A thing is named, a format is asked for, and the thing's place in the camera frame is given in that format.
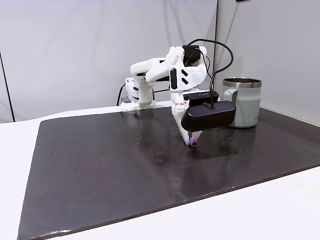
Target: stainless steel mug rim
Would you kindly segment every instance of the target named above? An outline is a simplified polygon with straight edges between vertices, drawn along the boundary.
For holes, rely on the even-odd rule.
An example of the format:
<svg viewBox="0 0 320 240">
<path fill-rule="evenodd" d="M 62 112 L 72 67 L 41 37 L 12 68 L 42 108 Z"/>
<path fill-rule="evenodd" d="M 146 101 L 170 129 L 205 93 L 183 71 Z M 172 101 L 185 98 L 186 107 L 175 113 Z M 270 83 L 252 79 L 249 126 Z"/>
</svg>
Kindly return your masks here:
<svg viewBox="0 0 320 240">
<path fill-rule="evenodd" d="M 260 88 L 262 81 L 254 78 L 247 77 L 230 77 L 225 78 L 222 84 L 226 87 L 239 88 L 239 89 L 254 89 Z"/>
</svg>

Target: white table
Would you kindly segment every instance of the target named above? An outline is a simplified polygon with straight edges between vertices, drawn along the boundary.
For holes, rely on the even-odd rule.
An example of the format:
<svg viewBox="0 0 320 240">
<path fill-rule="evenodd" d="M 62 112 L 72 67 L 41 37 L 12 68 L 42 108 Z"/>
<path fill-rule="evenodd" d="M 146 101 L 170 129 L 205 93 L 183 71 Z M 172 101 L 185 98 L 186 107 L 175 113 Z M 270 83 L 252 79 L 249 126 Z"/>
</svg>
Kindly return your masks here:
<svg viewBox="0 0 320 240">
<path fill-rule="evenodd" d="M 158 107 L 170 104 L 170 101 L 159 102 Z M 0 239 L 17 239 L 40 122 L 120 111 L 117 106 L 75 110 L 0 124 Z M 59 240 L 318 240 L 319 217 L 320 167 L 317 167 L 150 215 L 66 235 Z"/>
</svg>

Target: cable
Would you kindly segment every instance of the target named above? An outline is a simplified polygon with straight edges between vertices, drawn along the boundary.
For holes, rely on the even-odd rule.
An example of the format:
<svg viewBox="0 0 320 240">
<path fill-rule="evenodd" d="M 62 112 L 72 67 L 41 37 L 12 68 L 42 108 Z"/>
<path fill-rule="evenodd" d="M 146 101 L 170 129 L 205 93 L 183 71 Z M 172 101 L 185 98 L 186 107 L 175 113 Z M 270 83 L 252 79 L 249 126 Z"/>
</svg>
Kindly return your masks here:
<svg viewBox="0 0 320 240">
<path fill-rule="evenodd" d="M 165 91 L 169 91 L 170 90 L 170 88 L 168 88 L 168 89 L 163 89 L 163 90 L 159 90 L 159 91 L 155 91 L 154 93 L 156 94 L 156 93 L 161 93 L 161 92 L 165 92 Z"/>
<path fill-rule="evenodd" d="M 231 66 L 231 64 L 234 62 L 234 54 L 232 53 L 231 49 L 227 45 L 223 44 L 222 42 L 215 41 L 215 40 L 210 40 L 210 39 L 198 38 L 198 39 L 195 39 L 195 40 L 191 41 L 190 43 L 188 43 L 188 45 L 194 44 L 195 42 L 199 42 L 199 41 L 221 45 L 224 48 L 226 48 L 229 51 L 230 55 L 231 55 L 231 61 L 229 62 L 229 64 L 227 66 L 225 66 L 225 67 L 213 72 L 212 78 L 210 80 L 210 86 L 209 86 L 210 88 L 209 89 L 210 89 L 210 98 L 211 98 L 211 108 L 215 109 L 215 106 L 214 106 L 214 93 L 213 93 L 214 88 L 215 88 L 215 84 L 214 84 L 215 76 L 216 76 L 216 74 L 226 70 L 228 67 Z"/>
<path fill-rule="evenodd" d="M 204 55 L 204 53 L 200 50 L 200 48 L 197 48 L 197 49 L 199 49 L 200 53 L 202 54 L 202 58 L 203 58 L 203 61 L 204 61 L 206 73 L 209 75 L 209 77 L 210 77 L 210 79 L 211 79 L 212 77 L 211 77 L 211 75 L 210 75 L 210 73 L 209 73 L 209 68 L 210 68 L 210 65 L 211 65 L 211 61 L 210 61 L 210 59 L 208 58 L 208 56 L 206 56 L 207 59 L 209 60 L 209 66 L 207 67 L 207 63 L 206 63 L 206 60 L 205 60 L 205 55 Z"/>
<path fill-rule="evenodd" d="M 1 52 L 0 52 L 0 62 L 1 62 L 2 71 L 3 71 L 3 78 L 4 78 L 5 87 L 6 87 L 6 93 L 8 94 L 8 100 L 9 100 L 10 110 L 11 110 L 11 114 L 12 114 L 12 120 L 13 120 L 13 122 L 15 122 L 16 119 L 15 119 L 14 109 L 13 109 L 12 103 L 11 103 L 11 98 L 10 98 L 10 93 L 9 93 L 9 88 L 8 88 L 8 83 L 7 83 L 4 63 L 2 61 Z"/>
<path fill-rule="evenodd" d="M 116 102 L 116 105 L 119 106 L 119 101 L 120 101 L 120 96 L 121 96 L 121 92 L 122 92 L 122 89 L 124 88 L 126 84 L 123 84 L 122 87 L 120 87 L 120 91 L 119 91 L 119 95 L 118 95 L 118 101 Z"/>
</svg>

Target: purple gripper tip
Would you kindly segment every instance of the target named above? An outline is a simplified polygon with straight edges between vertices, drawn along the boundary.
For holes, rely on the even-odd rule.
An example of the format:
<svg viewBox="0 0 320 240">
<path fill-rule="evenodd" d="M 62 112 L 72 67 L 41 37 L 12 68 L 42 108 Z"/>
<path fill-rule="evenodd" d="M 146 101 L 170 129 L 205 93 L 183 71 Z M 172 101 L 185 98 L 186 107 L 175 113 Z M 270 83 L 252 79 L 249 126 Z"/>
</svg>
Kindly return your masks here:
<svg viewBox="0 0 320 240">
<path fill-rule="evenodd" d="M 197 141 L 193 137 L 189 138 L 189 142 L 190 142 L 190 146 L 193 148 L 196 147 L 198 144 Z"/>
</svg>

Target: mug handle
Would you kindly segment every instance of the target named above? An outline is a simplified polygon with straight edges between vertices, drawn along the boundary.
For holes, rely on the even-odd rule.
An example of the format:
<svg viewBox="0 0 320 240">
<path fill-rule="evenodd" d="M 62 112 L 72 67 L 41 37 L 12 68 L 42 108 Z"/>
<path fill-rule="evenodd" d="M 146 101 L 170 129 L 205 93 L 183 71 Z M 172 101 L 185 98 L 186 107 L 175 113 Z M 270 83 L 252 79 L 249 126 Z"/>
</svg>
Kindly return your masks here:
<svg viewBox="0 0 320 240">
<path fill-rule="evenodd" d="M 232 102 L 236 105 L 236 100 L 238 96 L 238 89 L 228 89 L 223 94 L 223 100 Z"/>
</svg>

